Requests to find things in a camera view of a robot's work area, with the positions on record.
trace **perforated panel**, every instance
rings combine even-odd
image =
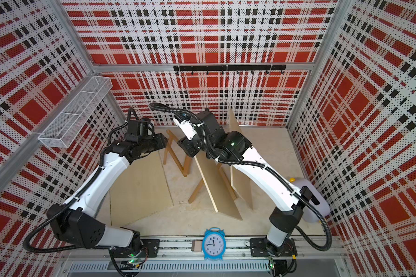
[[[271,72],[111,72],[112,92],[127,113],[134,107],[141,117],[158,125],[172,125],[173,115],[153,112],[151,102],[201,112],[204,108],[227,124],[228,107],[240,124],[285,125],[307,76],[306,70]]]
[[[61,254],[33,254],[22,248],[22,241],[46,219],[53,203],[63,203],[88,178],[98,164],[106,136],[117,125],[114,112],[103,100],[69,148],[40,147],[0,193],[0,276],[53,273]],[[32,245],[48,248],[65,243],[47,228]]]
[[[0,165],[86,74],[47,2],[0,1]]]
[[[311,62],[329,1],[61,0],[96,64]]]
[[[416,1],[354,1],[290,129],[360,276],[416,275]]]

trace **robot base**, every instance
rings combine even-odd
[[[292,238],[286,238],[280,247],[274,247],[266,239],[252,238],[250,239],[250,250],[252,257],[268,257],[274,255],[273,253],[278,253],[278,255],[274,255],[277,257],[297,255],[294,239]]]
[[[157,252],[159,251],[159,239],[141,239],[143,246],[148,248],[148,258],[156,258]],[[128,248],[124,247],[115,247],[114,250],[114,258],[133,258],[130,256],[132,251]],[[145,258],[146,253],[145,251],[139,252],[136,258]]]

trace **black mounting plate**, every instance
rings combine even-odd
[[[293,254],[297,255],[297,251],[293,253],[293,250],[288,245],[287,240],[290,240],[290,244],[294,245],[294,239],[286,238],[282,245],[282,254],[279,257],[291,257]],[[266,251],[266,241],[264,238],[252,238],[250,239],[250,250],[252,257],[268,257],[270,254]]]
[[[157,257],[157,252],[159,251],[159,239],[140,239],[143,245],[148,248],[148,258]],[[113,250],[114,258],[131,258],[129,256],[130,252],[128,249],[123,247],[117,247]],[[146,252],[142,250],[136,258],[145,258]]]

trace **plastic container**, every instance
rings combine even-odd
[[[111,79],[108,77],[93,76],[90,78],[72,101],[40,134],[39,141],[48,147],[69,147],[112,86]]]
[[[312,185],[312,183],[310,183],[310,181],[308,181],[307,179],[298,179],[291,183],[299,188],[302,188],[303,186],[306,186],[307,188],[309,188],[310,191],[313,193],[313,195],[317,199],[317,201],[310,200],[310,204],[313,205],[319,211],[319,213],[321,213],[323,217],[330,214],[330,206],[322,197],[322,195],[317,191],[317,189]],[[310,222],[310,223],[319,221],[318,217],[308,207],[305,207],[303,209],[302,218],[306,222]]]

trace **clock face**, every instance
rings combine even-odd
[[[205,252],[210,256],[217,256],[222,253],[225,248],[223,239],[220,235],[214,233],[206,237],[204,243]]]

